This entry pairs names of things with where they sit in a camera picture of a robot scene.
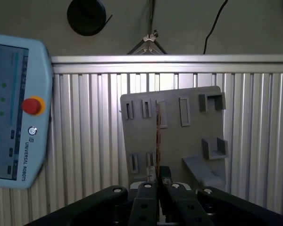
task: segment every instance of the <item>gray plastic panel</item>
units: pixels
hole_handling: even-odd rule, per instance
[[[128,103],[134,112],[131,120]],[[121,96],[129,184],[145,181],[146,167],[155,165],[149,160],[156,144],[156,117],[149,117],[156,115],[155,103],[161,104],[161,165],[171,168],[172,179],[224,189],[228,150],[221,110],[225,98],[217,86]],[[198,168],[191,167],[191,162],[197,162],[192,165]]]

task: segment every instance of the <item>red emergency stop button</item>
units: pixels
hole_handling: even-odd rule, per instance
[[[41,103],[34,98],[25,99],[22,103],[22,110],[27,114],[37,114],[41,110]]]

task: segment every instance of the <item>touchscreen display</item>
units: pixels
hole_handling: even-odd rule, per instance
[[[17,179],[28,49],[0,45],[0,178]]]

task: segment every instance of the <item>black round object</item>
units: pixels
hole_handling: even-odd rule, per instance
[[[104,28],[106,10],[97,0],[73,0],[67,10],[67,20],[76,33],[92,36]]]

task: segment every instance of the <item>cable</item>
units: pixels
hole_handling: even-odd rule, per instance
[[[212,26],[212,29],[211,29],[211,31],[209,32],[209,34],[207,35],[207,37],[206,37],[206,41],[205,41],[205,43],[204,43],[203,54],[205,54],[206,51],[207,51],[208,38],[209,38],[209,37],[211,36],[211,34],[213,33],[213,31],[214,31],[214,29],[215,29],[215,26],[216,26],[216,24],[217,24],[218,18],[219,18],[220,14],[221,14],[221,11],[223,10],[223,8],[224,8],[225,5],[227,4],[227,2],[228,2],[228,0],[225,0],[225,1],[224,1],[224,3],[222,4],[222,6],[220,7],[220,9],[219,9],[219,11],[218,11],[218,13],[217,13],[216,19],[215,19],[214,24],[213,24],[213,26]]]

